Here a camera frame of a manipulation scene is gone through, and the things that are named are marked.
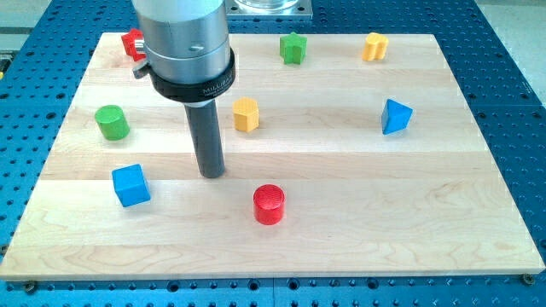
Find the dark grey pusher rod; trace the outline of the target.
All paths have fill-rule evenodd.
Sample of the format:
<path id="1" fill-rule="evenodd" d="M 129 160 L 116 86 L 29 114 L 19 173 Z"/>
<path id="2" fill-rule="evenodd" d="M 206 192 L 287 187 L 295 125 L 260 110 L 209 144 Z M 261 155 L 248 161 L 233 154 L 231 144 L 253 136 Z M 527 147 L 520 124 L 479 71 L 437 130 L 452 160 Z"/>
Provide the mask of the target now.
<path id="1" fill-rule="evenodd" d="M 216 102 L 186 103 L 184 108 L 200 174 L 221 177 L 225 168 Z"/>

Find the black clamp collar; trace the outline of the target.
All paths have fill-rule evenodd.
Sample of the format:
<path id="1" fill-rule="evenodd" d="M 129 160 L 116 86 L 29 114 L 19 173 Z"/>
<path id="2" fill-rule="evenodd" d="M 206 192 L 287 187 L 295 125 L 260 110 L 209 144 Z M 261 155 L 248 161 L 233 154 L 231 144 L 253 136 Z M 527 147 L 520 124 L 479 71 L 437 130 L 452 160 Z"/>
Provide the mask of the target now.
<path id="1" fill-rule="evenodd" d="M 210 101 L 226 92 L 235 82 L 235 52 L 229 50 L 229 64 L 216 78 L 198 84 L 177 84 L 160 77 L 147 61 L 133 68 L 135 78 L 149 75 L 154 89 L 167 99 L 181 103 Z"/>

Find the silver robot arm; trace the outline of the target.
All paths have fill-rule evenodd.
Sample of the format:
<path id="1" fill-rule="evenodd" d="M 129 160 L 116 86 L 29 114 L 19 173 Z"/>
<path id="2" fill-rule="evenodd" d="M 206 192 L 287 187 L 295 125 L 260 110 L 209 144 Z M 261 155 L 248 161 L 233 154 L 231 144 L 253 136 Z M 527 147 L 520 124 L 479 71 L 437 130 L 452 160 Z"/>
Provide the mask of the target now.
<path id="1" fill-rule="evenodd" d="M 199 171 L 224 174 L 216 98 L 235 81 L 235 53 L 223 0 L 133 0 L 146 55 L 133 69 L 185 107 Z"/>

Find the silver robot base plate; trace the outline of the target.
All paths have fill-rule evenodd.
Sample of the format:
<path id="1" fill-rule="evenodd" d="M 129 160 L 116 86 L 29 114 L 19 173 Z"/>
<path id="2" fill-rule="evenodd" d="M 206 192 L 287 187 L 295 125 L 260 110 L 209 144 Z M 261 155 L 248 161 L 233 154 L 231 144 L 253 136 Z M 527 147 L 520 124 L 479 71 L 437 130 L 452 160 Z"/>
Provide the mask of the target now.
<path id="1" fill-rule="evenodd" d="M 311 0 L 226 0 L 230 20 L 311 20 Z"/>

